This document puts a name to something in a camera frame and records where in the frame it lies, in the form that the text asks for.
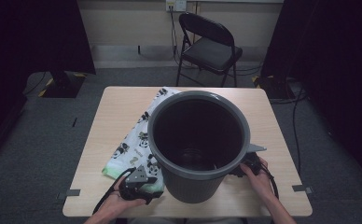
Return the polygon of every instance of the chair backrest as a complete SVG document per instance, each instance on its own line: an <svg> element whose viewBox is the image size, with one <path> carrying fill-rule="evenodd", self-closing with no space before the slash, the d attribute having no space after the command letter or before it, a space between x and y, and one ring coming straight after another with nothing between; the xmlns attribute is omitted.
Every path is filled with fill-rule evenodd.
<svg viewBox="0 0 362 224"><path fill-rule="evenodd" d="M233 35L225 26L218 22L210 21L205 17L187 12L181 14L178 20L184 35L187 35L187 30L223 45L234 46Z"/></svg>

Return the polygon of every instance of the electrical outlet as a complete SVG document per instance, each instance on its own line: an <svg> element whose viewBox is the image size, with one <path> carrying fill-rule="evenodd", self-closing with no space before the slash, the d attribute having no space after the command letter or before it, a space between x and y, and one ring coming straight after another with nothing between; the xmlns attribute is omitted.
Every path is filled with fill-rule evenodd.
<svg viewBox="0 0 362 224"><path fill-rule="evenodd" d="M166 11L170 11L170 7L173 11L187 11L187 0L166 0Z"/></svg>
<svg viewBox="0 0 362 224"><path fill-rule="evenodd" d="M170 7L175 11L175 0L166 0L166 11L170 11Z"/></svg>

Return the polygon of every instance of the hand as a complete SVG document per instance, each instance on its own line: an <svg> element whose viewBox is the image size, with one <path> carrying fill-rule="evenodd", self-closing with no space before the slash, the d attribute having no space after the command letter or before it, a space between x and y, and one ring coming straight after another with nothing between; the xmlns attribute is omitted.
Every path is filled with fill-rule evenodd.
<svg viewBox="0 0 362 224"><path fill-rule="evenodd" d="M259 160L263 165L268 167L268 163L265 160L260 157ZM251 187L268 208L274 223L296 224L294 218L289 215L280 201L275 197L268 175L263 170L260 170L258 175L254 175L253 171L243 163L240 164L240 168L247 174Z"/></svg>
<svg viewBox="0 0 362 224"><path fill-rule="evenodd" d="M118 181L114 187L115 191L108 196L103 205L100 207L99 211L91 216L85 223L108 223L128 208L136 207L146 203L146 200L144 199L126 201L120 197L118 186L123 179L124 177Z"/></svg>
<svg viewBox="0 0 362 224"><path fill-rule="evenodd" d="M263 165L268 167L268 163L265 160L260 157L259 160ZM274 195L271 181L263 170L260 170L258 175L254 175L252 170L247 165L241 163L240 168L248 176L251 187L260 197Z"/></svg>

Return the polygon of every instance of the black cable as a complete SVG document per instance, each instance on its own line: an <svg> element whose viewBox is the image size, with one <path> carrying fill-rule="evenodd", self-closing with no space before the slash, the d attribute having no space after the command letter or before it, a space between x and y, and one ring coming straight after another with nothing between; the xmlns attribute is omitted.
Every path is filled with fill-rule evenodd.
<svg viewBox="0 0 362 224"><path fill-rule="evenodd" d="M175 54L173 54L173 59L175 63L179 66L178 60L180 58L180 54L178 52L178 40L177 40L177 34L175 31L175 25L174 25L174 17L173 17L173 7L169 7L170 10L170 16L172 18L172 46L175 47ZM182 63L184 66L184 69L197 69L196 66L190 66L187 64Z"/></svg>
<svg viewBox="0 0 362 224"><path fill-rule="evenodd" d="M295 136L295 142L297 143L297 154L298 154L298 175L300 176L300 166L301 166L301 160L300 160L300 148L299 148L299 139L298 139L298 135L297 135L297 127L295 125L295 114L297 111L297 105L298 105L298 101L299 98L301 96L301 93L303 91L303 85L300 86L300 91L299 91L299 95L297 100L295 101L295 105L294 105L294 110L292 112L292 126L294 128L294 136Z"/></svg>
<svg viewBox="0 0 362 224"><path fill-rule="evenodd" d="M282 99L282 100L276 100L276 101L273 101L271 100L271 105L287 105L287 104L293 104L293 103L296 103L297 101L303 101L307 98L307 93L306 92L294 92L294 94L303 94L303 96L299 99L295 99L295 100L288 100L288 99Z"/></svg>
<svg viewBox="0 0 362 224"><path fill-rule="evenodd" d="M24 93L23 95L27 95L30 92L32 92L41 82L42 80L44 80L45 75L47 74L47 72L44 72L44 75L42 75L41 79L38 81L38 83L36 83L36 85L34 87L32 87L29 91L27 91L26 93Z"/></svg>
<svg viewBox="0 0 362 224"><path fill-rule="evenodd" d="M261 66L255 67L255 68L250 68L250 69L236 70L236 71L251 71L251 70L257 69L257 71L254 71L254 72L251 72L251 73L246 73L246 74L236 74L236 76L237 77L248 77L248 76L251 76L251 75L254 75L254 74L258 73L260 68L261 68Z"/></svg>
<svg viewBox="0 0 362 224"><path fill-rule="evenodd" d="M261 169L268 175L268 177L271 181L271 186L273 187L274 195L276 196L277 199L280 199L279 190L277 188L276 182L274 181L274 176L271 174L268 167L262 163L261 163Z"/></svg>
<svg viewBox="0 0 362 224"><path fill-rule="evenodd" d="M118 183L118 181L128 172L133 172L135 170L135 168L129 168L127 170L125 170L124 172L122 172L122 174L120 174L118 176L118 178L115 180L115 182L111 185L111 187L108 189L108 191L104 194L104 196L102 197L102 199L96 204L96 206L94 207L93 210L93 214L95 214L97 211L99 211L100 207L102 206L102 204L105 202L105 200L109 197L109 195L114 192L114 186Z"/></svg>

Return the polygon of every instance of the gray carpet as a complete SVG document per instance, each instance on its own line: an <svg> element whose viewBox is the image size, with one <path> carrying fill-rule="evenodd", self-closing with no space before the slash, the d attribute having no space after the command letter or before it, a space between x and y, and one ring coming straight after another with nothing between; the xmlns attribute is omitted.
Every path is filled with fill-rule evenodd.
<svg viewBox="0 0 362 224"><path fill-rule="evenodd" d="M188 71L209 86L219 78ZM247 74L251 71L240 71ZM27 94L18 122L0 149L0 223L82 223L86 218L63 215L59 193L69 189L103 90L107 86L173 86L176 67L98 69L89 75L77 98L37 97L49 80ZM26 91L43 73L30 76ZM239 87L252 88L251 76L238 77ZM197 86L182 78L180 86ZM232 86L229 78L226 86ZM294 91L299 84L292 85ZM293 134L294 104L272 105L294 162L297 148ZM301 180L313 189L310 217L298 223L362 223L362 170L342 146L327 134L327 125L309 100L299 102L296 127L301 156ZM249 218L249 223L270 223Z"/></svg>

